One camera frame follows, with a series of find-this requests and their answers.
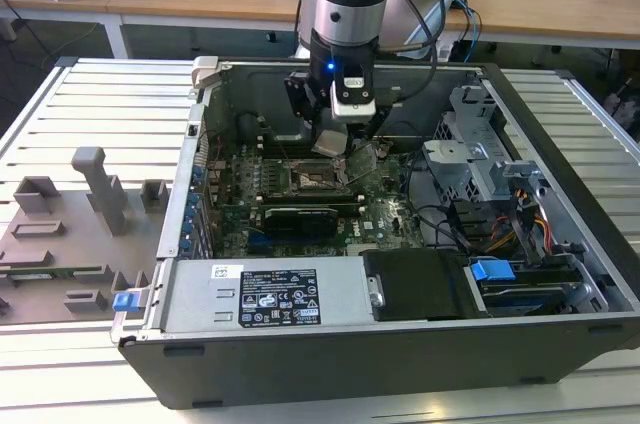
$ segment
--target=motherboard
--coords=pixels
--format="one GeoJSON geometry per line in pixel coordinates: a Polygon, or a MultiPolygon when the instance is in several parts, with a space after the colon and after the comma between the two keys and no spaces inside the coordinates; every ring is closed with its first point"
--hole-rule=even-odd
{"type": "Polygon", "coordinates": [[[348,159],[262,143],[213,153],[207,200],[216,257],[346,256],[423,246],[403,191],[407,154],[373,142],[348,159]]]}

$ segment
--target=table leg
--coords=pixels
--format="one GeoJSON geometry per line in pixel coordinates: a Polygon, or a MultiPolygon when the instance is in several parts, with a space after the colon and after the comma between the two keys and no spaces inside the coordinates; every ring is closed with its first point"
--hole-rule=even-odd
{"type": "Polygon", "coordinates": [[[13,19],[0,19],[0,36],[8,42],[13,42],[17,39],[16,33],[11,25],[12,21],[13,19]]]}
{"type": "Polygon", "coordinates": [[[122,32],[122,20],[118,15],[107,16],[108,19],[102,23],[107,31],[111,52],[116,59],[129,59],[131,52],[129,44],[124,33],[122,32]]]}
{"type": "Polygon", "coordinates": [[[533,56],[531,64],[533,64],[535,67],[542,67],[550,50],[551,46],[538,46],[538,50],[533,56]]]}
{"type": "Polygon", "coordinates": [[[436,43],[436,49],[438,50],[438,62],[449,62],[453,45],[458,41],[459,37],[459,32],[445,31],[440,34],[440,38],[436,43]]]}

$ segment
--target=slotted metal platform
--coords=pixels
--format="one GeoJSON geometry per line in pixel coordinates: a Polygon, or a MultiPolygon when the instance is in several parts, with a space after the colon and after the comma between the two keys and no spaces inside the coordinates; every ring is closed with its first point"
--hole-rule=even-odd
{"type": "MultiPolygon", "coordinates": [[[[104,147],[108,172],[117,173],[125,187],[137,188],[145,178],[173,179],[193,103],[190,69],[189,61],[105,59],[81,59],[71,69],[55,69],[0,140],[0,232],[15,212],[13,192],[23,176],[53,175],[60,189],[85,189],[82,176],[69,165],[72,150],[80,145],[104,147]]],[[[576,82],[545,71],[507,75],[640,249],[637,148],[576,82]]],[[[508,133],[523,157],[530,157],[515,131],[508,133]]],[[[0,421],[640,422],[640,351],[601,356],[556,385],[176,412],[157,402],[114,348],[110,324],[85,322],[78,329],[77,323],[52,323],[37,331],[0,327],[0,421]]],[[[292,369],[304,385],[304,369],[292,369]]]]}
{"type": "MultiPolygon", "coordinates": [[[[542,127],[634,250],[640,253],[640,148],[574,79],[504,71],[542,127]]],[[[507,135],[532,159],[515,129],[507,135]]]]}
{"type": "Polygon", "coordinates": [[[56,67],[0,141],[0,233],[18,209],[25,176],[59,190],[88,189],[71,167],[79,146],[105,149],[105,170],[125,189],[173,181],[191,90],[189,61],[80,59],[56,67]]]}

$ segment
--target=yellow wire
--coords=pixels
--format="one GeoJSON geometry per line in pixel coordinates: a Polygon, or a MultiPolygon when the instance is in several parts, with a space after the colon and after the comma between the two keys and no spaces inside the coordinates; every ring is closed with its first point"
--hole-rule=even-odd
{"type": "Polygon", "coordinates": [[[549,249],[547,248],[547,236],[549,235],[549,228],[547,227],[547,223],[542,219],[535,219],[535,222],[542,226],[542,230],[544,233],[544,248],[548,251],[549,249]]]}
{"type": "Polygon", "coordinates": [[[513,237],[515,236],[515,233],[513,231],[511,231],[509,234],[507,234],[506,236],[504,236],[502,239],[500,239],[498,242],[496,242],[495,244],[492,244],[485,252],[491,252],[494,251],[495,249],[498,249],[502,246],[504,246],[507,242],[509,242],[513,237]]]}

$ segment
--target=floor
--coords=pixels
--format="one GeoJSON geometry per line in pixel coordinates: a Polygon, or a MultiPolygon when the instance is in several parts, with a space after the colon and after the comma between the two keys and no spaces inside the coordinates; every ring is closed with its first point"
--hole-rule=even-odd
{"type": "MultiPolygon", "coordinates": [[[[79,57],[111,57],[107,36],[101,26],[85,23],[31,21],[29,27],[48,52],[79,57]]],[[[54,65],[21,23],[14,22],[18,39],[6,43],[0,38],[0,134],[13,122],[22,107],[54,65]]],[[[200,49],[193,50],[193,32],[186,28],[127,26],[133,56],[137,59],[193,59],[199,54],[244,57],[286,57],[293,49],[292,33],[277,33],[276,42],[268,42],[263,31],[233,29],[197,29],[200,49]]],[[[502,68],[532,68],[537,46],[500,44],[495,53],[485,43],[479,45],[472,61],[495,62],[502,68]]],[[[599,79],[604,68],[604,51],[563,48],[560,54],[548,53],[545,68],[567,69],[601,100],[614,79],[599,79]]]]}

